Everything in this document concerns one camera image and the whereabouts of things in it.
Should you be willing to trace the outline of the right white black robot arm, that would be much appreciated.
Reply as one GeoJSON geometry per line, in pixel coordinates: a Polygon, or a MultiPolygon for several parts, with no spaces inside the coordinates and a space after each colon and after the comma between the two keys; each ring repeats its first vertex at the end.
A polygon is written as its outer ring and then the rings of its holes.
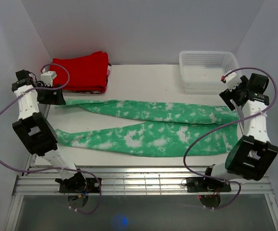
{"type": "Polygon", "coordinates": [[[214,191],[219,179],[246,179],[259,181],[278,154],[278,147],[270,142],[267,133],[267,115],[263,112],[269,106],[269,97],[264,94],[269,78],[251,74],[250,78],[233,72],[222,80],[226,90],[220,97],[229,109],[241,107],[244,121],[243,134],[229,152],[226,161],[209,166],[202,179],[203,188],[214,191]]]}

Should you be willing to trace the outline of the green tie-dye trousers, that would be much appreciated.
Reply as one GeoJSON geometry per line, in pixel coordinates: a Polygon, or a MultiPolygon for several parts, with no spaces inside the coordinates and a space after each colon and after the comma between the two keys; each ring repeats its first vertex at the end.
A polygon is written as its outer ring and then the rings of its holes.
{"type": "Polygon", "coordinates": [[[69,99],[66,107],[140,122],[77,133],[57,129],[59,143],[68,147],[171,158],[224,154],[238,141],[238,114],[226,106],[69,99]]]}

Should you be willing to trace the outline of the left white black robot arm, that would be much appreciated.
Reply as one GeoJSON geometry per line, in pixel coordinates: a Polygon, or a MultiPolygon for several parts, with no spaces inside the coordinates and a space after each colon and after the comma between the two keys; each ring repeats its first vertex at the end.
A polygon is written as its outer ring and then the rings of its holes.
{"type": "Polygon", "coordinates": [[[36,81],[32,73],[20,70],[15,73],[17,81],[12,84],[12,92],[18,98],[19,117],[12,127],[30,154],[36,154],[56,168],[60,177],[55,181],[72,192],[83,192],[87,181],[77,172],[74,163],[67,160],[58,147],[58,137],[39,110],[39,104],[65,105],[61,89],[54,89],[53,80],[57,74],[48,71],[36,81]]]}

